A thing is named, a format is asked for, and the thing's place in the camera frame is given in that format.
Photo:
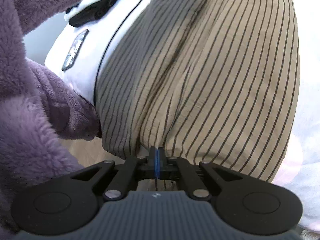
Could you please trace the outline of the grey pink-dotted bedspread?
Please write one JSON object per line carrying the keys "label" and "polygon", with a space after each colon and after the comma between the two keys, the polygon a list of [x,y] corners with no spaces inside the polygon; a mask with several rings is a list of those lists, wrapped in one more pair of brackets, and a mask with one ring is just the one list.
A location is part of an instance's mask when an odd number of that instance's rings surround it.
{"label": "grey pink-dotted bedspread", "polygon": [[298,0],[116,0],[45,61],[94,106],[120,158],[223,165],[298,194],[319,231],[319,52]]}

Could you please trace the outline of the beige black-striped shirt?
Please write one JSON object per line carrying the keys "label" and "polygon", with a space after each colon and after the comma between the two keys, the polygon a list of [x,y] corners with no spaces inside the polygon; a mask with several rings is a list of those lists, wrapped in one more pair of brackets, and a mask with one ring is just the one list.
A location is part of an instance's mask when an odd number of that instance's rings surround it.
{"label": "beige black-striped shirt", "polygon": [[151,0],[100,68],[103,148],[272,181],[299,90],[293,0]]}

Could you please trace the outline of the purple fleece sleeve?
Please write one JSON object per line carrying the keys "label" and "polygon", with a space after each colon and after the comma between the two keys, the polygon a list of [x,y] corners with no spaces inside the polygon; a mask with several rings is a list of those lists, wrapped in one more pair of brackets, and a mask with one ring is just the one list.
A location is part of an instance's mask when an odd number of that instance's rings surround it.
{"label": "purple fleece sleeve", "polygon": [[26,57],[23,37],[80,0],[1,0],[1,239],[18,228],[16,194],[81,169],[60,139],[93,139],[93,106],[48,68]]}

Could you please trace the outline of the black smartphone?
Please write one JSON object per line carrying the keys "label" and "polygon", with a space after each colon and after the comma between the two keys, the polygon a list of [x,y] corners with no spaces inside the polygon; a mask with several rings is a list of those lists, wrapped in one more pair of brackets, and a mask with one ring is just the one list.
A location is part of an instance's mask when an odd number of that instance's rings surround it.
{"label": "black smartphone", "polygon": [[89,30],[86,29],[84,30],[83,32],[81,32],[73,41],[69,51],[68,51],[68,54],[65,58],[65,61],[62,65],[62,71],[65,72],[66,70],[70,69],[73,67],[75,61],[76,61],[76,58],[78,57],[78,53],[81,49],[81,46],[87,36],[87,34],[89,33]]}

